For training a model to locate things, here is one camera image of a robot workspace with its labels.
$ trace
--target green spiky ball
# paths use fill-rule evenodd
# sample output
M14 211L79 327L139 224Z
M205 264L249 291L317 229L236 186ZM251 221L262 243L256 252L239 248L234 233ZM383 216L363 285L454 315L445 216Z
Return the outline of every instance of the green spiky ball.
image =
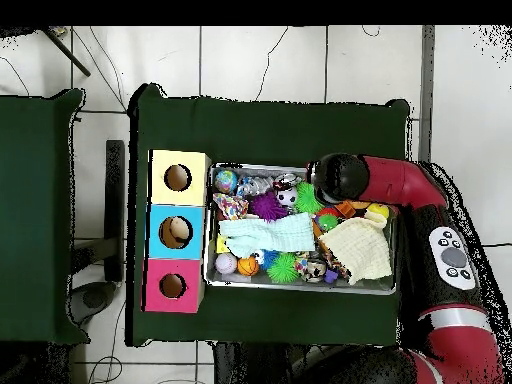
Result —
M316 200L313 184L301 182L297 185L298 199L295 207L300 212L317 213L325 206Z
M290 284L300 275L295 269L295 255L293 253L280 253L267 270L267 273L275 283Z
M322 231L331 231L336 225L338 225L338 218L334 215L322 215L318 217L318 225Z

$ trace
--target yellow box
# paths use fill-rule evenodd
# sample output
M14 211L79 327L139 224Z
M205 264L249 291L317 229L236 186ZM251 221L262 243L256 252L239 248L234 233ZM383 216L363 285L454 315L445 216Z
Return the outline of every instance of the yellow box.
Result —
M199 152L152 150L151 203L204 206L206 181L211 160Z

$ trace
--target pink box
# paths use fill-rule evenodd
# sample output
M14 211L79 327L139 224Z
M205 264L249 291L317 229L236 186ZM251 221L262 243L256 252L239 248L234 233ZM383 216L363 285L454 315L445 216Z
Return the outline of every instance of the pink box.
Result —
M161 290L161 281L168 274L181 277L180 279L185 285L183 291L176 298L165 296ZM146 292L146 304L141 305L141 308L146 312L194 314L203 299L204 282L201 276L200 260L148 259L145 282L143 290L145 289Z

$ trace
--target blue box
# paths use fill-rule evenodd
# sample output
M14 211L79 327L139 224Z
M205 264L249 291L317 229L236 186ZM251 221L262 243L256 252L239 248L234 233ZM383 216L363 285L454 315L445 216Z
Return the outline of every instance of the blue box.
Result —
M149 213L149 257L151 259L202 259L204 208L197 206L151 205ZM181 216L192 226L192 238L180 249L165 246L159 237L160 224L169 217Z

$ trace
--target dark green tablecloth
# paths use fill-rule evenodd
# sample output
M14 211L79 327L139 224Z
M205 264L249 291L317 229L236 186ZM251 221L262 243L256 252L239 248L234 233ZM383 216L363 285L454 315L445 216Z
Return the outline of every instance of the dark green tablecloth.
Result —
M241 103L211 98L164 99L142 86L132 118L127 276L127 341L234 340L290 343L395 342L398 296L368 296L206 287L199 312L140 311L148 149L198 151L214 162L304 166L327 153L403 159L409 106Z
M87 341L66 314L69 136L82 95L0 96L0 340Z

